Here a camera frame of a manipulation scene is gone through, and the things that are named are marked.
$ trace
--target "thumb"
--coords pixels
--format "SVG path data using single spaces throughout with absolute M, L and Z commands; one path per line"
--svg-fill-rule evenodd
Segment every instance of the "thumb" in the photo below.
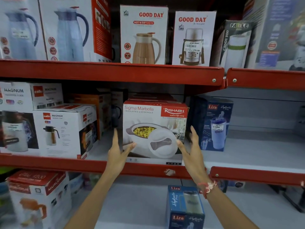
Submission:
M 189 156 L 188 152 L 185 149 L 184 144 L 180 140 L 177 140 L 177 145 L 178 145 L 183 157 L 184 156 Z
M 133 150 L 133 148 L 137 145 L 137 143 L 131 143 L 128 145 L 127 149 L 125 149 L 125 151 L 122 153 L 124 154 L 126 157 L 128 156 L 128 154 L 130 153 L 131 150 Z

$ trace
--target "person's right hand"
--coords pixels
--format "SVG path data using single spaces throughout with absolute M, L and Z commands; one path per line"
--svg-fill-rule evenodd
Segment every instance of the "person's right hand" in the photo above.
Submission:
M 185 168 L 196 184 L 207 183 L 209 181 L 208 175 L 205 171 L 203 156 L 199 147 L 199 138 L 193 126 L 191 126 L 191 152 L 188 153 L 184 144 L 177 140 L 179 149 L 181 150 Z

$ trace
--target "blue box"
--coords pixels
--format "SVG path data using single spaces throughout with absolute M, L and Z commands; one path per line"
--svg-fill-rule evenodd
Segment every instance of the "blue box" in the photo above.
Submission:
M 233 101 L 211 96 L 194 96 L 190 101 L 191 119 L 202 150 L 223 151 L 229 129 Z
M 202 229 L 204 210 L 197 188 L 168 186 L 166 228 Z

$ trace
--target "shelf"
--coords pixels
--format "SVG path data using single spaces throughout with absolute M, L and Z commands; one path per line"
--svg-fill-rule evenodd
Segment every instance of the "shelf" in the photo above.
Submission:
M 107 132 L 85 160 L 0 154 L 0 165 L 101 173 L 106 167 L 112 132 Z M 305 140 L 275 132 L 229 130 L 224 152 L 203 150 L 204 163 L 213 178 L 269 184 L 300 185 L 305 181 Z M 168 176 L 166 171 L 174 170 Z M 184 166 L 127 162 L 122 174 L 190 179 Z
M 305 72 L 230 68 L 229 87 L 305 90 Z
M 95 229 L 163 229 L 167 186 L 181 183 L 193 185 L 178 179 L 120 176 L 108 192 Z M 81 190 L 72 198 L 73 208 L 63 225 L 88 194 L 89 191 Z M 267 185 L 246 183 L 244 189 L 229 187 L 227 196 L 261 229 L 302 228 L 305 223 L 305 214 Z M 203 196 L 201 200 L 206 214 L 203 229 L 222 229 L 208 201 Z M 2 219 L 1 229 L 17 228 L 14 217 L 6 221 L 7 218 Z
M 222 86 L 219 67 L 0 59 L 0 77 Z

